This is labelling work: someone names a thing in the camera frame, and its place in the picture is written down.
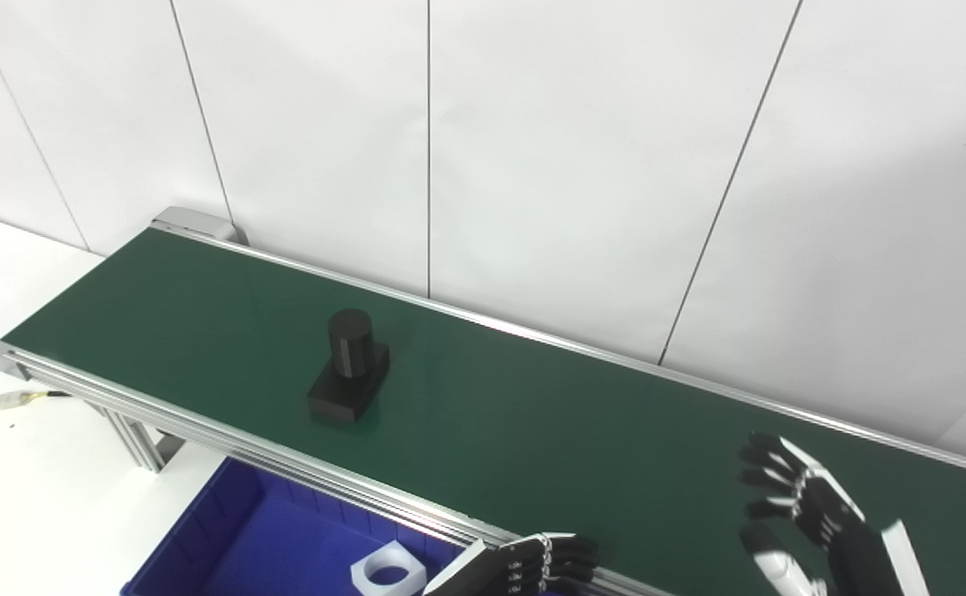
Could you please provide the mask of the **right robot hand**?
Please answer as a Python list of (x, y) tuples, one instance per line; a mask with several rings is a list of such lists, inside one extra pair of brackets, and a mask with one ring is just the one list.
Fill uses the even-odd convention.
[[(745, 506), (744, 550), (778, 595), (929, 595), (903, 521), (882, 531), (826, 465), (782, 436), (754, 431), (738, 453), (741, 483), (771, 493)], [(812, 577), (766, 524), (782, 518), (826, 555), (829, 579)]]

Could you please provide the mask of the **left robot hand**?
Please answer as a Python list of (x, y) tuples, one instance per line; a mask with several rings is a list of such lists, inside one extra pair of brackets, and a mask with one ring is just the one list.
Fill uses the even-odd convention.
[(476, 540), (422, 595), (579, 595), (598, 567), (598, 546), (578, 533), (540, 532), (501, 546)]

